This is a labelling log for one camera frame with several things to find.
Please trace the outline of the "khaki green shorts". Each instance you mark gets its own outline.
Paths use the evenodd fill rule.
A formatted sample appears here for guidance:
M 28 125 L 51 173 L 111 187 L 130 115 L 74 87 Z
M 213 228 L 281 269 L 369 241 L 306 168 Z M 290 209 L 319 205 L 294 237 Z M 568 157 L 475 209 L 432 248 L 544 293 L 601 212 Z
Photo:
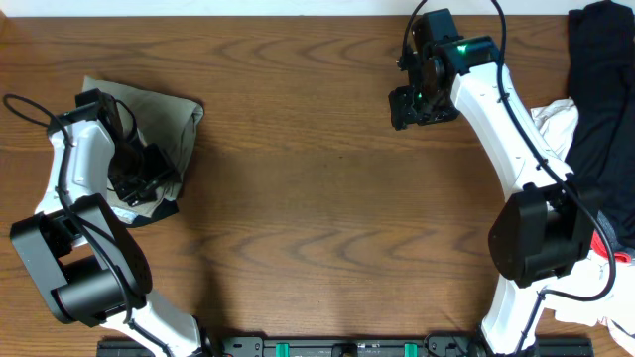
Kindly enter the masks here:
M 185 174 L 194 148 L 197 125 L 204 116 L 200 104 L 90 76 L 83 80 L 82 89 L 99 89 L 121 100 L 123 103 L 118 110 L 124 131 L 128 133 L 131 130 L 131 119 L 135 118 L 141 141 L 157 144 L 170 157 L 180 176 Z M 107 202 L 121 221 L 131 223 L 137 216 L 150 217 L 163 199 L 177 202 L 182 187 L 181 181 L 164 184 L 157 189 L 156 201 L 130 207 L 117 198 L 110 186 Z

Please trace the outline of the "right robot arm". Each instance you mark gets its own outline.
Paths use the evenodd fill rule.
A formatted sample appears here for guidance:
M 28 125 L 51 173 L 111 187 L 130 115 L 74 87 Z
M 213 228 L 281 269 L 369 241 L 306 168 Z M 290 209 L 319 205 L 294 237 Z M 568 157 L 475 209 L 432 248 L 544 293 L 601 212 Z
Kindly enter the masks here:
M 416 10 L 398 68 L 408 76 L 388 97 L 391 123 L 404 130 L 466 119 L 504 194 L 489 234 L 498 272 L 491 307 L 471 356 L 586 356 L 585 342 L 540 340 L 546 309 L 579 306 L 592 265 L 598 187 L 577 178 L 539 133 L 514 89 L 501 42 L 462 36 L 449 10 Z

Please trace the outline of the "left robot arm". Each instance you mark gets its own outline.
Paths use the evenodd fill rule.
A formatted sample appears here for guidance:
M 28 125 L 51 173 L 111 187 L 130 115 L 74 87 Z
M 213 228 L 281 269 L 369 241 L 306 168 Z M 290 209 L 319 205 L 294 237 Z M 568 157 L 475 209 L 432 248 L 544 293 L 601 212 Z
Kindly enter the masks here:
M 48 187 L 34 215 L 12 225 L 14 249 L 58 321 L 123 333 L 100 341 L 97 355 L 213 355 L 197 318 L 154 291 L 144 253 L 106 200 L 109 190 L 132 207 L 156 199 L 177 179 L 174 164 L 124 126 L 122 101 L 91 89 L 75 105 L 49 116 Z

